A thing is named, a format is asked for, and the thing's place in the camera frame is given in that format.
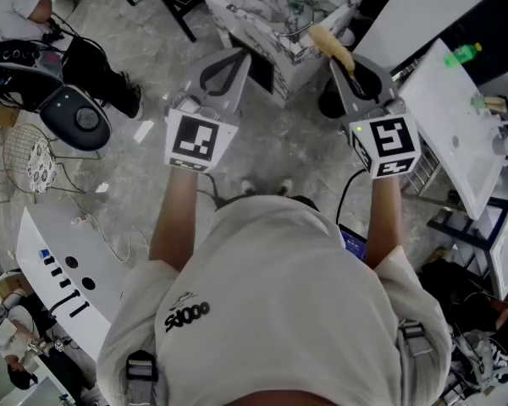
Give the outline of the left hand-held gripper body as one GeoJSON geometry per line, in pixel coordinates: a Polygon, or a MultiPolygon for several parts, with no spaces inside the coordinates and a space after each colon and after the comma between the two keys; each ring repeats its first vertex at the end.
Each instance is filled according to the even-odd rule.
{"type": "Polygon", "coordinates": [[[197,173],[212,171],[240,127],[240,96],[202,96],[181,91],[165,116],[164,162],[197,173]]]}

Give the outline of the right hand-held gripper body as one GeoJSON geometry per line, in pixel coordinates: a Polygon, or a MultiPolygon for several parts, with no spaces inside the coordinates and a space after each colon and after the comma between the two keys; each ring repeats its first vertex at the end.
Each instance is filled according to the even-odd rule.
{"type": "Polygon", "coordinates": [[[421,156],[416,119],[400,97],[377,113],[349,123],[352,149],[372,179],[411,172],[421,156]]]}

